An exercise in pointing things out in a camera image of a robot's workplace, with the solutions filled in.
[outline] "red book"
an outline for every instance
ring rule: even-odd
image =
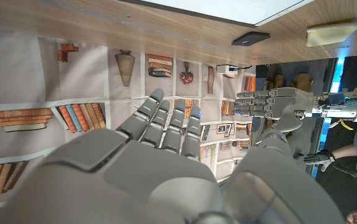
[[[85,115],[81,112],[80,106],[79,105],[72,105],[73,110],[78,117],[79,123],[81,128],[83,128],[84,131],[89,130],[89,126],[87,125]]]
[[[71,119],[71,116],[69,116],[69,113],[67,111],[67,108],[65,106],[59,106],[58,107],[61,111],[62,116],[64,117],[65,122],[67,122],[68,128],[72,133],[77,132],[78,130],[75,128],[75,125],[73,124],[73,121]]]
[[[78,52],[79,47],[75,47],[73,44],[61,44],[61,50],[63,52]]]

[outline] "person's arm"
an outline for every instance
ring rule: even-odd
[[[348,156],[357,156],[355,146],[353,144],[336,149],[335,151],[332,152],[332,154],[333,156],[335,156],[335,159],[348,157]]]
[[[341,147],[333,152],[329,152],[326,149],[321,150],[316,154],[309,154],[304,157],[303,161],[307,165],[319,165],[322,164],[321,171],[325,172],[327,167],[335,161],[335,159],[339,159],[342,157],[348,156],[356,156],[355,146],[349,145],[345,147]]]

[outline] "person's hand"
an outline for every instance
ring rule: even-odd
[[[325,172],[328,166],[335,161],[335,156],[325,149],[321,150],[316,154],[309,154],[304,157],[304,162],[307,165],[317,165],[322,164],[321,171]]]

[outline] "cable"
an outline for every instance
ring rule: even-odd
[[[243,67],[243,68],[229,68],[228,70],[229,70],[230,72],[233,72],[233,71],[238,71],[238,70],[240,70],[240,69],[248,69],[248,68],[251,68],[251,67],[252,67],[252,65],[249,66],[249,67]]]

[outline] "robotic hand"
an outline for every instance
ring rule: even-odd
[[[306,117],[343,118],[357,122],[357,88],[346,93],[313,93],[292,87],[238,93],[234,114],[278,120],[279,131],[293,131]]]
[[[181,146],[178,101],[162,141],[162,98],[158,89],[115,131],[97,129],[52,152],[2,208],[0,223],[344,223],[277,130],[248,151],[221,192],[199,159],[199,108]]]

